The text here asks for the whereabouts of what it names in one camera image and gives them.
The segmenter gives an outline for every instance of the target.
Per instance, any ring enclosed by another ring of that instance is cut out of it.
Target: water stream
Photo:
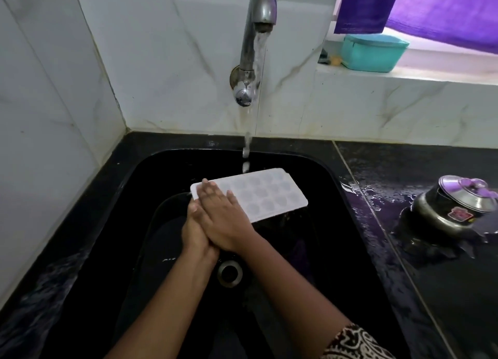
[[[244,136],[244,149],[242,150],[242,158],[249,158],[250,145],[252,140],[252,133],[256,128],[256,119],[258,118],[258,105],[259,105],[259,87],[261,84],[261,77],[263,75],[263,64],[265,62],[265,49],[266,40],[270,33],[256,33],[254,38],[254,81],[252,87],[254,90],[254,97],[251,105],[247,108],[247,115],[250,117],[246,121],[246,134]],[[249,171],[249,160],[242,164],[242,173]]]

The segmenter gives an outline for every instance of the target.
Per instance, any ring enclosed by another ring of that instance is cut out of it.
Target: hand
[[[187,207],[187,220],[182,228],[182,253],[189,253],[212,260],[214,264],[218,260],[220,250],[209,242],[201,225],[193,217],[196,211],[201,209],[198,201],[190,199]]]
[[[202,180],[197,186],[202,208],[193,217],[203,231],[221,249],[240,254],[244,240],[257,234],[246,213],[231,191],[225,196],[216,183]]]

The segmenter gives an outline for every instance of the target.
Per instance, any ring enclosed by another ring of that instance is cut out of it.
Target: faucet
[[[230,74],[230,86],[235,101],[242,106],[250,106],[259,85],[251,85],[254,73],[254,39],[256,33],[270,33],[277,23],[277,0],[249,0],[246,28],[240,51],[240,64]]]

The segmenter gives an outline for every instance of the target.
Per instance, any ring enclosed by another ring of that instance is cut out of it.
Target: patterned sleeve
[[[346,326],[325,349],[320,359],[395,359],[376,340],[360,328]]]

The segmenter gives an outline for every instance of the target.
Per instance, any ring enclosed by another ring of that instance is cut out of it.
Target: white ice tray
[[[308,205],[308,200],[291,176],[280,168],[239,174],[213,181],[223,193],[226,194],[227,190],[233,192],[251,223]],[[190,186],[194,199],[198,198],[197,185],[199,184],[194,183]]]

